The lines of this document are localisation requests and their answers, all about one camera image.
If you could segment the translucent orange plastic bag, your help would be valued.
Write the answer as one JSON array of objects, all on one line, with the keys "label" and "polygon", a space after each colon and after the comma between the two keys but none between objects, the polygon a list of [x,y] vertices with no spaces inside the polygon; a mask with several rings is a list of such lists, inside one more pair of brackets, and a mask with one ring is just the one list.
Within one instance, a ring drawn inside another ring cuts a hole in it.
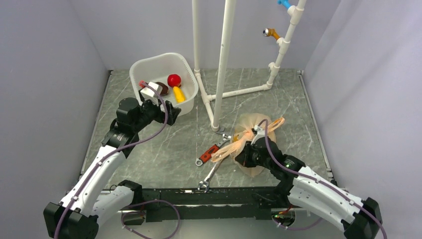
[{"label": "translucent orange plastic bag", "polygon": [[230,156],[234,160],[245,149],[246,143],[248,141],[253,140],[254,134],[252,132],[252,129],[263,120],[268,120],[269,122],[269,139],[276,141],[274,130],[279,128],[285,122],[285,119],[283,117],[271,121],[269,116],[259,113],[242,114],[239,117],[238,122],[235,126],[234,135],[233,139],[231,140],[231,143],[217,150],[215,153],[212,153],[211,161],[214,163],[220,162],[228,156]]}]

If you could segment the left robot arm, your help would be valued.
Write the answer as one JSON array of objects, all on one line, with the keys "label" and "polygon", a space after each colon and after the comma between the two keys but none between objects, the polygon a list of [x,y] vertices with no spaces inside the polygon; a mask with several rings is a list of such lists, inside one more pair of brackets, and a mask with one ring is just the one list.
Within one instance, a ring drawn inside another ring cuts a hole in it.
[{"label": "left robot arm", "polygon": [[142,186],[129,180],[103,198],[99,195],[139,142],[139,132],[153,121],[173,125],[180,112],[170,101],[162,105],[151,100],[140,104],[136,98],[121,100],[95,160],[59,203],[45,207],[48,235],[53,239],[94,239],[100,226],[118,210],[139,208],[144,202]]}]

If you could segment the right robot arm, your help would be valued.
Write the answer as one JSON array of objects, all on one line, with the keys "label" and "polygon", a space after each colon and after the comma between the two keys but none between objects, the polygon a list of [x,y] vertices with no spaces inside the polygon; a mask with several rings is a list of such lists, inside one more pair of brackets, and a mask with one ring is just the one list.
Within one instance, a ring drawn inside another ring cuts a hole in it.
[{"label": "right robot arm", "polygon": [[274,189],[277,205],[309,210],[330,222],[347,239],[373,239],[382,216],[377,201],[353,196],[317,175],[298,158],[283,154],[269,139],[247,142],[235,161],[246,168],[264,167],[280,182]]}]

